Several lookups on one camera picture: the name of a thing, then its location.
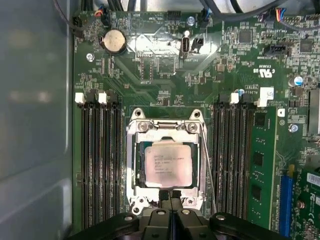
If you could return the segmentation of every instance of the gray metal panel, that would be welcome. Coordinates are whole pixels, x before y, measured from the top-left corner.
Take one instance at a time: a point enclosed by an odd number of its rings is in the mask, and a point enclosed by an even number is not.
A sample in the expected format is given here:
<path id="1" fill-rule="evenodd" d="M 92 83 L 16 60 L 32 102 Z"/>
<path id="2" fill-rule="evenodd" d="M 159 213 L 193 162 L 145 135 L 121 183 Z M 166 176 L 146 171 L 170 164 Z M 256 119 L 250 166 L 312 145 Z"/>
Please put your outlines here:
<path id="1" fill-rule="evenodd" d="M 56 240 L 72 222 L 71 42 L 52 0 L 4 1 L 0 20 L 0 240 Z"/>

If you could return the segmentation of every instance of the capacitor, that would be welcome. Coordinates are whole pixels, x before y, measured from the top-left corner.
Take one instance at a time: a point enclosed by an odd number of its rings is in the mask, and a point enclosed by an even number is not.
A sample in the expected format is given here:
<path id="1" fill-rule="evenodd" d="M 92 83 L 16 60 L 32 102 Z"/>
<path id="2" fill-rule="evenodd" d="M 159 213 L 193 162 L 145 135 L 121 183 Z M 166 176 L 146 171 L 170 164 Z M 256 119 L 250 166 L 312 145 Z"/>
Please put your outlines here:
<path id="1" fill-rule="evenodd" d="M 100 38 L 101 46 L 112 55 L 123 53 L 127 49 L 127 39 L 122 31 L 111 29 Z"/>
<path id="2" fill-rule="evenodd" d="M 304 84 L 304 79 L 301 76 L 292 77 L 288 82 L 288 85 L 292 88 L 293 87 L 300 87 L 303 84 Z"/>
<path id="3" fill-rule="evenodd" d="M 245 90 L 243 89 L 238 90 L 239 97 L 241 97 L 244 93 L 245 93 Z"/>

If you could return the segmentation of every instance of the chip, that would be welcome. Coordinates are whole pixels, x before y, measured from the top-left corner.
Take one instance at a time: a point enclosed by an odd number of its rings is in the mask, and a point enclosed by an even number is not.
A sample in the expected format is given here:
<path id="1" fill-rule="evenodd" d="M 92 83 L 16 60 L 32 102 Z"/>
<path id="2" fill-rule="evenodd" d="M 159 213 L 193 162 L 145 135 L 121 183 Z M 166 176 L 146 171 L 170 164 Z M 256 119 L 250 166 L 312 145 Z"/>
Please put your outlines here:
<path id="1" fill-rule="evenodd" d="M 226 66 L 224 64 L 218 64 L 216 66 L 216 71 L 222 73 L 225 71 L 225 68 L 226 68 Z"/>
<path id="2" fill-rule="evenodd" d="M 251 194 L 252 194 L 253 198 L 260 201 L 261 200 L 261 187 L 259 187 L 257 185 L 252 185 Z"/>
<path id="3" fill-rule="evenodd" d="M 266 125 L 266 114 L 264 112 L 255 113 L 254 125 L 257 127 L 264 127 Z"/>
<path id="4" fill-rule="evenodd" d="M 255 151 L 253 154 L 253 163 L 262 167 L 264 164 L 264 155 L 260 152 Z"/>
<path id="5" fill-rule="evenodd" d="M 302 39 L 300 41 L 300 53 L 312 53 L 313 44 L 312 39 Z"/>
<path id="6" fill-rule="evenodd" d="M 225 80 L 225 75 L 224 74 L 218 74 L 217 76 L 215 76 L 215 80 L 223 82 Z"/>
<path id="7" fill-rule="evenodd" d="M 241 44 L 250 44 L 251 40 L 251 31 L 250 30 L 241 30 L 239 32 L 239 43 Z"/>
<path id="8" fill-rule="evenodd" d="M 189 145 L 156 143 L 144 150 L 145 185 L 148 188 L 192 185 L 192 157 Z"/>

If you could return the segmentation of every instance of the dimm slot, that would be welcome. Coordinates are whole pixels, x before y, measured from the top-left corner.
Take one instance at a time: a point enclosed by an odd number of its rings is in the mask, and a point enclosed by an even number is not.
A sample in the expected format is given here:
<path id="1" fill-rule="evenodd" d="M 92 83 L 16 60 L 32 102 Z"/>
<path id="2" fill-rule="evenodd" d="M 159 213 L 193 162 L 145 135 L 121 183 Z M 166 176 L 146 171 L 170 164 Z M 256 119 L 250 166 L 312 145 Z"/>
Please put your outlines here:
<path id="1" fill-rule="evenodd" d="M 82 165 L 82 228 L 89 226 L 89 111 L 81 110 L 81 165 Z"/>

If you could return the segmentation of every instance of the label sticker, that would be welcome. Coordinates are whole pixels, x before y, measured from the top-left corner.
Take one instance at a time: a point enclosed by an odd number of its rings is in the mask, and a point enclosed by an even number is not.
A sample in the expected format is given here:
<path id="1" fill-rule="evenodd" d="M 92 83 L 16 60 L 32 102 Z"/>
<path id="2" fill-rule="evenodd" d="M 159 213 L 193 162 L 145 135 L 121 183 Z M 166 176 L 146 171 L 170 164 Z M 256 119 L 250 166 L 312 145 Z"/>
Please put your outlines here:
<path id="1" fill-rule="evenodd" d="M 311 184 L 315 184 L 317 185 L 318 187 L 320 187 L 320 176 L 316 176 L 316 175 L 313 175 L 311 173 L 308 173 L 306 175 L 306 181 L 308 183 L 311 183 Z"/>

